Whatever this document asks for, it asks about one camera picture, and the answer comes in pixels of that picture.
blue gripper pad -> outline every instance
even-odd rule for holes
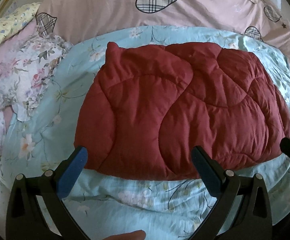
[[[84,147],[77,147],[71,156],[60,163],[55,170],[54,180],[56,182],[56,194],[59,199],[69,195],[76,180],[87,163],[87,150]]]

mattress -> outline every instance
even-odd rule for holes
[[[54,73],[33,118],[27,122],[13,117],[0,159],[0,178],[11,188],[17,174],[39,176],[55,169],[74,150],[73,142],[80,107],[104,64],[105,48],[113,41],[120,47],[147,44],[215,42],[224,48],[253,52],[279,88],[290,110],[290,70],[287,58],[276,48],[240,34],[203,27],[142,26],[108,33],[72,48]],[[20,158],[24,138],[30,135],[34,150],[30,158]],[[280,157],[240,170],[239,175],[261,173],[265,179],[273,224],[290,212],[290,159]],[[215,203],[202,181],[137,181],[83,170],[66,207],[92,239],[143,229],[146,239],[189,237],[206,218]],[[222,231],[229,227],[235,207]],[[43,213],[55,226],[46,209]]]

pink duvet cover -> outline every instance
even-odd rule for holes
[[[201,26],[245,34],[290,62],[290,23],[267,0],[44,0],[37,21],[76,44],[141,25]]]

folded comforter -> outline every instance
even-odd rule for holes
[[[224,169],[281,154],[290,113],[255,54],[191,42],[124,49],[110,42],[80,110],[86,168],[138,180],[196,179],[201,145]]]

floral pillow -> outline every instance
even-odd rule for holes
[[[10,51],[1,63],[0,109],[13,107],[19,121],[28,121],[48,87],[54,68],[72,44],[59,36],[38,33]]]

